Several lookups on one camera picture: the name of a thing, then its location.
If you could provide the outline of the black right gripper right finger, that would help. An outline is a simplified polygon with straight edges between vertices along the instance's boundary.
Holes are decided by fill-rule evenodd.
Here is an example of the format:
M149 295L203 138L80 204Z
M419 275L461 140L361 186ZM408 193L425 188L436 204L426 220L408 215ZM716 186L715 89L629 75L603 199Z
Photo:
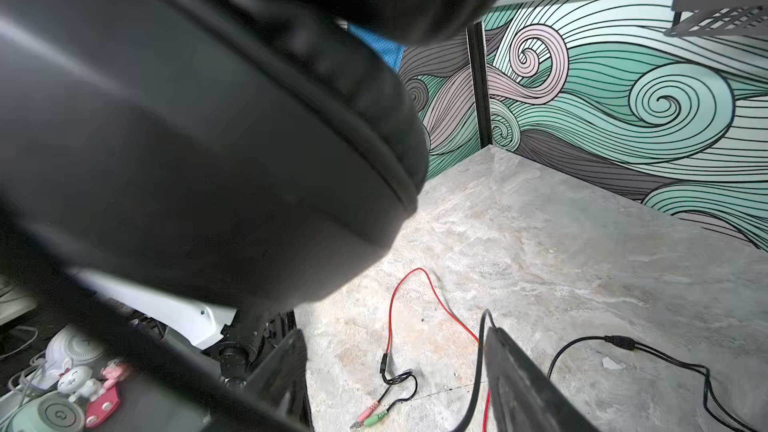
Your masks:
M597 432L504 329L488 329L484 360L499 431Z

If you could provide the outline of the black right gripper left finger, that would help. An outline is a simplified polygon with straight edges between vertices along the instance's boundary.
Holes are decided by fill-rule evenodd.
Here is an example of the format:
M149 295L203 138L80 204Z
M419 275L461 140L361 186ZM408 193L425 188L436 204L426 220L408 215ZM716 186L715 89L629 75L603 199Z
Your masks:
M312 431L306 365L303 331L291 330L248 378L244 391L279 417L297 421L302 431Z

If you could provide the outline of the black blue gaming headset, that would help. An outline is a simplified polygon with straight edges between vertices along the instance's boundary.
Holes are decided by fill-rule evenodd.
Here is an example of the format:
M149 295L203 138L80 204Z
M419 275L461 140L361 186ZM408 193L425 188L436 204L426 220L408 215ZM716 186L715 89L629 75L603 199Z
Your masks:
M91 269L253 315L322 299L416 212L427 134L359 25L439 42L497 0L1 0L1 274L222 431L298 431L132 327Z

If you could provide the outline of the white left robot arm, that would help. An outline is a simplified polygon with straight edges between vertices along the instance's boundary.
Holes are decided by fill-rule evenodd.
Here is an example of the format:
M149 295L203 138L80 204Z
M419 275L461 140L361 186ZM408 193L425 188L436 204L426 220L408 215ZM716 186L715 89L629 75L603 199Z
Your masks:
M245 385L258 356L258 328L263 325L260 317L91 269L77 269L74 276L96 293L159 321L200 354L217 361L229 387Z

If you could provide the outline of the pink white toy figure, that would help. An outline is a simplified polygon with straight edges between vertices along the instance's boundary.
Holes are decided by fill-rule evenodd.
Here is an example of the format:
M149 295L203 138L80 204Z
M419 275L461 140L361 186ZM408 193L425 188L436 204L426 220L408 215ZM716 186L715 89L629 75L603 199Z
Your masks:
M85 429L93 429L107 421L120 407L118 384L131 373L122 360L112 360L100 371L88 366L67 370L57 382L57 391L82 408Z

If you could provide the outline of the black corner frame post left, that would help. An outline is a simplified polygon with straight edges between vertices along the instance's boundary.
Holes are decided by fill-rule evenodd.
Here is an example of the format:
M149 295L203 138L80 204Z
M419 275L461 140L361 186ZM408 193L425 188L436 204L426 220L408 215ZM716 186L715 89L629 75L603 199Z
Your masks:
M493 143L491 110L487 75L485 31L481 21L466 30L471 79L475 97L480 148Z

